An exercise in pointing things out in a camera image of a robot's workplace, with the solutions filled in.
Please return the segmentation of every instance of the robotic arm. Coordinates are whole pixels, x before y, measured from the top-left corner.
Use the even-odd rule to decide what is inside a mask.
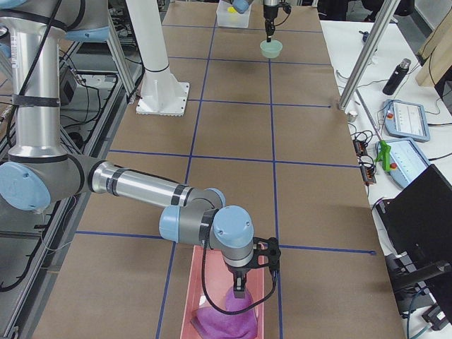
[[[229,2],[238,13],[243,14],[251,5],[253,0],[229,0]],[[271,38],[273,34],[275,34],[275,19],[278,17],[278,11],[280,8],[286,12],[287,16],[290,15],[292,7],[285,0],[263,0],[263,18],[265,19],[267,42],[271,42]]]
[[[16,113],[16,144],[8,152],[10,161],[0,166],[0,194],[18,209],[37,212],[88,191],[144,201],[164,208],[159,229],[165,239],[221,250],[236,297],[244,297],[252,268],[268,266],[274,284],[277,239],[255,238],[249,214],[226,206],[220,191],[69,155],[61,147],[59,39],[104,41],[107,20],[107,0],[0,0],[0,22],[11,35]],[[259,256],[267,262],[259,264]]]

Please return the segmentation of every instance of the blue joint cap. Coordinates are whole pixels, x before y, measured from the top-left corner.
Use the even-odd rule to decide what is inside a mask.
[[[163,210],[160,216],[158,230],[160,235],[172,242],[179,242],[179,216],[180,206],[168,206]]]
[[[11,58],[11,48],[7,44],[0,44],[0,51],[5,54],[8,59]]]
[[[14,8],[27,2],[27,0],[0,0],[0,8]]]
[[[91,30],[72,30],[66,33],[66,39],[78,42],[105,42],[109,37],[109,27],[93,28]]]
[[[226,207],[226,197],[223,194],[223,192],[221,192],[219,189],[214,189],[214,188],[207,189],[207,191],[214,191],[220,197],[221,207]]]
[[[240,14],[243,14],[249,8],[249,4],[246,0],[234,0],[232,2],[232,7]]]
[[[215,214],[213,233],[226,247],[240,249],[253,241],[254,227],[248,212],[239,206],[228,206]]]
[[[44,182],[30,168],[11,161],[0,166],[0,194],[19,210],[40,210],[51,202]]]

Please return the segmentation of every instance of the blue grid line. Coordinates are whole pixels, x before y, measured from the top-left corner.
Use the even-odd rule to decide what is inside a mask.
[[[265,159],[246,159],[244,157],[217,157],[210,155],[193,155],[192,157],[196,159],[215,159],[215,160],[232,160],[232,161],[247,161],[247,162],[267,162],[272,163],[272,160]]]
[[[194,56],[169,56],[168,59],[187,59],[187,60],[204,60],[208,58],[199,58]],[[221,59],[221,58],[209,58],[211,61],[228,61],[228,62],[251,62],[258,64],[267,64],[266,60],[241,60],[241,59]],[[307,65],[307,66],[331,66],[331,64],[324,64],[318,62],[300,62],[300,61],[273,61],[274,64],[287,64],[287,65]]]
[[[158,235],[98,232],[98,231],[76,231],[76,234],[103,235],[103,236],[108,236],[108,237],[159,239],[159,240],[163,239],[161,236],[158,236]]]
[[[271,78],[271,60],[268,60],[268,87],[270,89],[270,117],[271,117],[271,151],[273,163],[273,200],[275,204],[275,236],[280,237],[280,229],[278,224],[278,183],[276,181],[276,151],[275,151],[275,124],[273,116],[273,84]],[[283,299],[281,291],[281,277],[278,277],[278,323],[280,328],[280,339],[284,338],[283,329]]]
[[[157,330],[155,332],[155,337],[156,338],[160,338],[160,331],[162,329],[163,314],[165,312],[165,304],[167,302],[168,287],[170,286],[170,276],[171,276],[171,270],[172,270],[172,262],[174,260],[175,249],[176,249],[176,243],[173,242],[172,243],[172,248],[171,248],[171,255],[169,256],[167,279],[165,281],[165,288],[163,290],[162,304],[160,305],[160,315],[159,315],[159,319],[158,319]]]
[[[342,252],[342,253],[357,253],[357,254],[370,254],[376,256],[376,251],[366,249],[336,249],[333,247],[316,247],[316,246],[295,246],[280,244],[282,249],[304,249],[309,251],[323,251],[323,252]]]
[[[212,53],[212,46],[213,46],[213,38],[214,37],[215,37],[215,27],[212,29],[212,37],[210,39],[210,47],[209,47],[209,54],[208,54],[209,58],[210,58],[210,55]],[[191,141],[191,149],[190,149],[189,161],[188,161],[188,164],[187,164],[187,167],[186,167],[185,182],[188,182],[189,175],[190,175],[191,159],[193,157],[193,151],[194,151],[194,146],[195,146],[195,141],[196,141],[196,132],[198,131],[199,117],[201,115],[202,99],[203,99],[203,95],[204,95],[204,90],[206,88],[207,75],[208,75],[208,69],[209,69],[209,61],[210,60],[207,60],[207,63],[206,63],[206,72],[204,73],[203,87],[201,88],[201,102],[199,103],[198,113],[196,115],[196,123],[195,123],[194,132],[193,132],[193,138],[192,138],[192,141]],[[170,259],[169,259],[167,279],[166,279],[166,283],[165,283],[165,292],[164,292],[163,298],[162,298],[162,306],[160,307],[160,317],[159,317],[159,320],[158,320],[157,332],[155,334],[155,338],[156,339],[160,338],[160,329],[161,329],[161,326],[162,326],[163,314],[165,312],[165,303],[166,303],[167,292],[168,292],[167,290],[168,290],[168,285],[170,283],[171,271],[172,271],[172,263],[173,263],[173,260],[174,260],[174,248],[175,248],[175,243],[173,243],[171,256],[170,256]]]
[[[308,165],[308,166],[359,168],[359,165],[325,164],[325,163],[321,163],[321,162],[300,162],[300,161],[276,160],[276,163],[278,163],[278,164],[288,164],[288,165]]]
[[[202,25],[175,25],[175,24],[163,24],[163,27],[181,27],[181,28],[215,28],[221,30],[260,30],[265,31],[263,28],[237,28],[237,27],[220,27],[215,26],[202,26]],[[278,29],[278,32],[298,32],[298,33],[323,33],[321,30],[285,30],[283,28]]]
[[[85,235],[100,235],[105,237],[124,237],[124,238],[139,238],[139,239],[154,239],[154,240],[165,240],[161,236],[158,235],[150,235],[150,234],[134,234],[134,233],[117,233],[117,232],[101,232],[101,231],[83,231],[78,230],[76,234],[85,234]],[[372,250],[364,250],[364,249],[339,249],[335,247],[317,247],[317,246],[300,246],[300,245],[286,245],[280,244],[280,248],[282,249],[296,249],[296,250],[304,250],[304,251],[322,251],[322,252],[340,252],[340,253],[356,253],[356,254],[370,254],[372,256],[376,255],[376,251]]]
[[[217,102],[219,104],[240,104],[240,105],[263,105],[270,106],[269,102],[247,102],[247,101],[229,101],[229,100],[209,100],[209,99],[189,99],[189,101],[199,102]],[[308,105],[308,104],[284,104],[273,103],[273,106],[288,106],[288,107],[313,107],[313,108],[331,108],[331,105]]]
[[[189,157],[186,154],[176,154],[176,153],[159,153],[159,152],[143,152],[139,150],[110,150],[112,153],[129,153],[129,154],[144,154],[144,155],[161,155],[165,157]]]
[[[266,159],[248,159],[245,157],[220,157],[214,155],[185,155],[185,154],[172,154],[172,153],[159,153],[159,152],[146,152],[141,150],[110,150],[113,153],[131,153],[131,154],[143,154],[143,155],[161,155],[167,157],[188,157],[196,159],[215,159],[215,160],[234,160],[234,161],[248,161],[248,162],[264,162],[275,164],[289,164],[289,165],[305,165],[305,166],[324,166],[324,167],[343,167],[343,168],[359,168],[358,165],[342,165],[342,164],[326,164],[321,162],[300,162],[300,161],[285,161],[285,160],[266,160]]]

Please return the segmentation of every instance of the white table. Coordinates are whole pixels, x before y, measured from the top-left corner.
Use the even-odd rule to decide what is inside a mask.
[[[341,75],[350,76],[355,62],[361,52],[363,42],[362,35],[359,31],[369,31],[372,28],[372,23],[351,23],[351,22],[335,22],[335,21],[322,21],[321,22],[323,33],[325,35],[326,44],[328,47],[328,53],[330,54],[331,63],[335,71],[339,71]],[[409,58],[412,62],[410,71],[415,69],[417,65],[417,58],[412,53],[408,43],[402,36],[396,24],[390,24],[386,30],[386,33],[382,37],[378,50],[372,59],[372,63],[368,65],[366,72],[360,81],[360,85],[368,84],[372,81],[379,81],[388,79],[391,76],[394,68],[402,61],[403,58]],[[383,102],[387,99],[398,99],[407,102],[416,102],[424,105],[426,111],[438,112],[435,106],[435,102],[439,98],[434,88],[419,87],[415,76],[420,70],[420,66],[415,69],[408,79],[402,82],[404,84],[400,89],[400,92],[396,91],[396,97],[387,96],[382,93],[382,89],[386,82],[381,81],[379,83],[372,83],[369,86],[361,87],[359,89],[366,105],[368,106],[375,121],[378,121],[377,112],[383,108]],[[336,76],[336,82],[338,84],[340,92],[342,92],[345,82]],[[366,113],[363,107],[358,104],[359,99],[354,95],[350,104],[347,106],[346,112],[354,110],[358,113],[358,118],[354,122],[358,131],[369,129],[373,131],[370,121],[367,119]],[[432,124],[442,124],[452,122],[452,117],[444,103],[439,100],[437,105],[440,110],[440,114],[433,115],[427,114],[427,120]],[[417,143],[424,154],[428,157],[438,157],[452,152],[452,126],[431,127],[430,128],[431,140],[426,143]],[[383,137],[386,140],[394,139],[389,136],[383,130]],[[375,144],[378,142],[377,137],[374,137],[368,147],[368,153],[375,158]],[[443,175],[452,182],[452,156],[446,157],[442,160],[434,161],[434,164],[440,169]],[[375,201],[382,197],[394,198],[402,189],[385,173],[381,166],[377,166],[376,184],[371,185],[369,189],[369,203],[374,204]],[[376,228],[379,231],[381,247],[385,254],[395,253],[395,250],[389,242],[388,235],[384,229],[379,216],[374,211],[374,220]],[[421,318],[421,314],[425,309],[418,309],[410,319],[410,335],[413,336],[420,329],[422,329],[426,323]],[[442,331],[434,332],[428,330],[422,335],[421,338],[425,339],[440,339],[440,338],[452,338],[452,326],[447,325]]]

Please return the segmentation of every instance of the box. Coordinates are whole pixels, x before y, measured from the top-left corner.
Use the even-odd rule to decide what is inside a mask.
[[[238,14],[232,4],[220,0],[217,7],[217,23],[220,27],[247,28],[250,13],[251,5],[245,13]]]
[[[195,310],[209,307],[201,285],[201,264],[203,248],[195,246],[191,260],[189,287],[186,293],[184,320],[182,322],[181,339],[201,339],[196,329],[191,325]],[[246,274],[246,288],[256,302],[264,297],[265,268],[251,270]],[[209,250],[206,255],[206,287],[210,298],[224,309],[224,296],[232,287],[232,274],[227,270],[220,251]],[[254,308],[257,317],[258,336],[263,339],[263,305]]]

